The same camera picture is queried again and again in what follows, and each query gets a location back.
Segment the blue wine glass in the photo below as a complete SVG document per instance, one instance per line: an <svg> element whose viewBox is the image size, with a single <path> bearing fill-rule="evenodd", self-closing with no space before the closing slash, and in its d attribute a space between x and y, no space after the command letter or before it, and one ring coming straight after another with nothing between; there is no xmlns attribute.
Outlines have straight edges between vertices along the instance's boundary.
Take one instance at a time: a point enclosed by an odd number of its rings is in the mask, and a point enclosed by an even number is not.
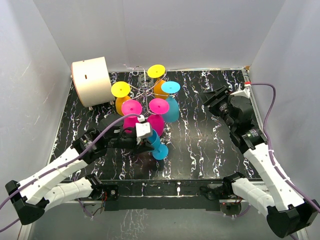
<svg viewBox="0 0 320 240"><path fill-rule="evenodd" d="M173 95L178 93L180 89L181 89L180 84L175 81L166 81L161 86L161 90L169 94L169 97L166 99L167 103L169 104L169 110L167 113L162 115L166 123L173 123L179 119L179 116L180 116L179 104L176 101L176 99L173 97Z"/></svg>
<svg viewBox="0 0 320 240"><path fill-rule="evenodd" d="M147 138L147 141L153 147L153 150L151 150L152 156L157 161L161 161L168 156L168 147L165 144L161 143L160 137L154 129L152 130L152 135Z"/></svg>

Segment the pink wine glass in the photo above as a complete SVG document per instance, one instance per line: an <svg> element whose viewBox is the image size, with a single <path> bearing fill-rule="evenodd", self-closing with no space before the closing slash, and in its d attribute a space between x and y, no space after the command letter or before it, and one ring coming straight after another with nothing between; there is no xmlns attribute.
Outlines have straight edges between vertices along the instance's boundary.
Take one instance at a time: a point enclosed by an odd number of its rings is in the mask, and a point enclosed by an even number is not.
<svg viewBox="0 0 320 240"><path fill-rule="evenodd" d="M163 115L169 111L170 106L166 100L154 98L149 102L149 109L152 114L147 118L147 121L160 137L165 128Z"/></svg>
<svg viewBox="0 0 320 240"><path fill-rule="evenodd" d="M142 113L142 105L133 99L127 100L122 104L121 110L122 113L126 116L129 114L136 114L140 115ZM138 117L137 116L129 116L124 119L123 128L133 128L135 127L136 123L138 123Z"/></svg>

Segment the orange wine glass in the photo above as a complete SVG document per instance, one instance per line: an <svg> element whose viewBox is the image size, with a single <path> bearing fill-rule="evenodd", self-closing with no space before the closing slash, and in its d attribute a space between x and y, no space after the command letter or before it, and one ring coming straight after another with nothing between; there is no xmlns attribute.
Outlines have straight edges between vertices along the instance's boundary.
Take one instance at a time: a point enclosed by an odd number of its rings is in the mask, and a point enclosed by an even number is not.
<svg viewBox="0 0 320 240"><path fill-rule="evenodd" d="M148 70L147 74L150 78L155 80L154 86L153 86L153 93L156 98L160 99L167 99L168 94L165 93L162 90L162 84L165 83L165 80L162 79L163 75L165 74L166 69L163 65L161 64L155 64L152 65Z"/></svg>
<svg viewBox="0 0 320 240"><path fill-rule="evenodd" d="M115 107L116 112L123 116L122 105L124 102L130 100L129 93L131 92L131 86L125 81L118 81L111 87L111 93L116 98Z"/></svg>

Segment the orange wine glass front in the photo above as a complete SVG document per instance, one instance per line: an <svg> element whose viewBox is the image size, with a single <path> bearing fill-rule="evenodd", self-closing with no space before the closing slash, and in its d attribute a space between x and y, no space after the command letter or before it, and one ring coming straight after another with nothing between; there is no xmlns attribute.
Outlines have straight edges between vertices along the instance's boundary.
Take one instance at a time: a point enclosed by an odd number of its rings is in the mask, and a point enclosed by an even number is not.
<svg viewBox="0 0 320 240"><path fill-rule="evenodd" d="M163 65L161 64L155 64L152 65L148 70L147 74L150 78L155 80L154 86L153 86L153 93L156 98L160 99L167 99L168 94L165 93L162 90L162 84L165 83L165 80L162 79L163 75L165 74L166 69Z"/></svg>

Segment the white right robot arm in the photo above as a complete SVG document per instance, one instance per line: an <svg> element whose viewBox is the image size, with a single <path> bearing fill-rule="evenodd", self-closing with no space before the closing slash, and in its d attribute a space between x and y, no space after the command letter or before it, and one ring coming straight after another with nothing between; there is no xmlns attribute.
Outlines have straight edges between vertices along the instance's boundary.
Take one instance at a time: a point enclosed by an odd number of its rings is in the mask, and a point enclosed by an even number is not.
<svg viewBox="0 0 320 240"><path fill-rule="evenodd" d="M266 133L254 123L250 83L235 92L222 86L201 93L200 98L210 113L224 120L231 141L254 166L268 189L268 192L261 190L242 173L236 172L224 177L219 187L201 187L206 198L240 197L246 200L266 218L279 238L310 226L320 212L320 206L292 183L276 160Z"/></svg>

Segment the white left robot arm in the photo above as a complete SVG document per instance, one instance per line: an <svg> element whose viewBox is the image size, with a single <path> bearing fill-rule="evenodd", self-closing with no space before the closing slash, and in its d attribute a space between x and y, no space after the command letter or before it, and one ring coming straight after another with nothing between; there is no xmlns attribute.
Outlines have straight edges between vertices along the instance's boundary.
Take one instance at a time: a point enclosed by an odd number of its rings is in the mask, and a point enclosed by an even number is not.
<svg viewBox="0 0 320 240"><path fill-rule="evenodd" d="M123 128L124 120L121 117L104 129L89 129L38 172L21 181L9 181L5 188L18 215L17 220L22 225L29 225L60 204L81 198L111 197L110 189L93 173L73 182L63 181L105 156L108 149L127 149L132 154L153 150L147 139L153 133L150 123L139 119L133 127Z"/></svg>

